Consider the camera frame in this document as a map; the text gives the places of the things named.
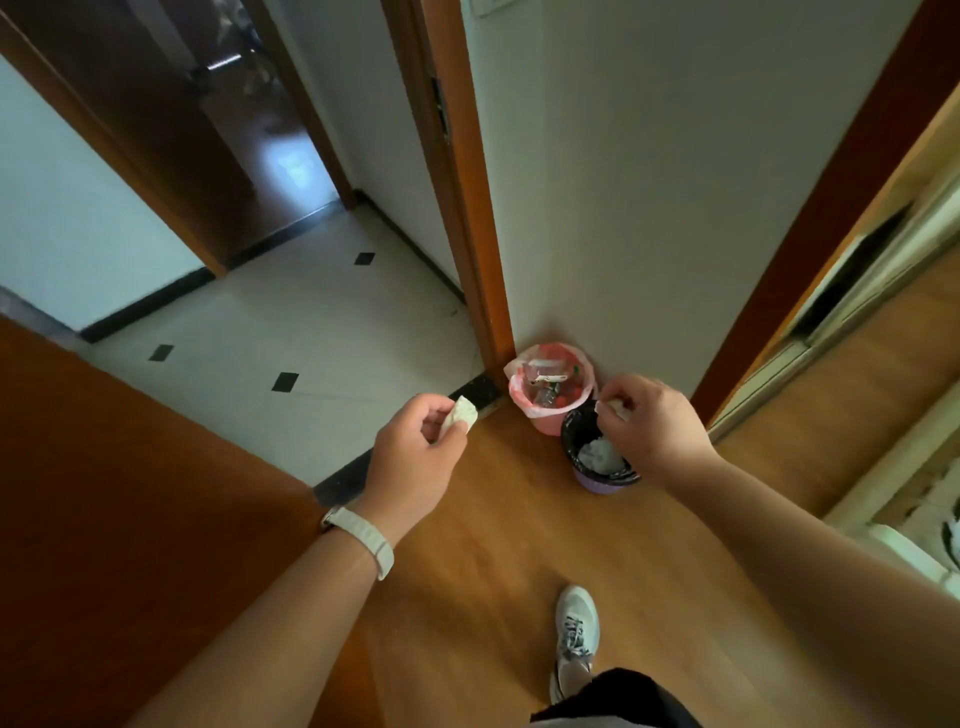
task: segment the sneaker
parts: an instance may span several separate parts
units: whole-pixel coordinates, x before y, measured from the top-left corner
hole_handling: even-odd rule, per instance
[[[587,673],[593,669],[593,656],[600,646],[600,617],[593,597],[583,587],[564,589],[557,602],[557,662],[550,675],[550,703],[566,698],[560,686],[560,671],[570,662],[578,662]]]

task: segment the shoelace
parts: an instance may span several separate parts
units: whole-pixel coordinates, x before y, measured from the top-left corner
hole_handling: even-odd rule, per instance
[[[574,657],[585,657],[588,654],[584,645],[584,623],[581,619],[567,617],[564,619],[564,652]]]

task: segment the door hinge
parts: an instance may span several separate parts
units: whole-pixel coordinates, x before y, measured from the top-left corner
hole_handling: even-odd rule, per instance
[[[444,91],[440,88],[440,79],[431,76],[430,85],[433,86],[433,103],[437,108],[437,115],[440,116],[440,127],[444,130],[444,141],[449,144],[450,123],[446,117],[446,101],[444,101]]]

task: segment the door frame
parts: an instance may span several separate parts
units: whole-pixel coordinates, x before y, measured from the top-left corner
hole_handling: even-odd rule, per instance
[[[723,411],[853,237],[848,233],[960,84],[960,4],[924,0],[691,398]]]
[[[353,209],[357,206],[353,187],[330,143],[324,124],[310,101],[276,24],[262,0],[246,0],[246,4],[264,45],[273,56],[277,76],[290,94],[300,121],[313,141],[344,207]],[[180,205],[178,200],[182,193],[164,180],[148,159],[119,144],[110,126],[97,116],[73,86],[2,10],[0,55],[10,62],[43,100],[53,107],[215,276],[227,274],[229,254],[221,250],[201,221],[180,211],[183,205]]]
[[[460,3],[381,0],[380,5],[484,369],[506,386],[502,370],[516,356],[516,345]]]

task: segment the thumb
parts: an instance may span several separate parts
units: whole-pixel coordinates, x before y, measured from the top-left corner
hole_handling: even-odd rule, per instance
[[[467,429],[467,423],[465,422],[454,423],[433,446],[451,469],[457,464],[460,456],[464,454],[464,450],[467,448]]]
[[[597,402],[597,426],[612,443],[627,436],[628,424],[604,401]]]

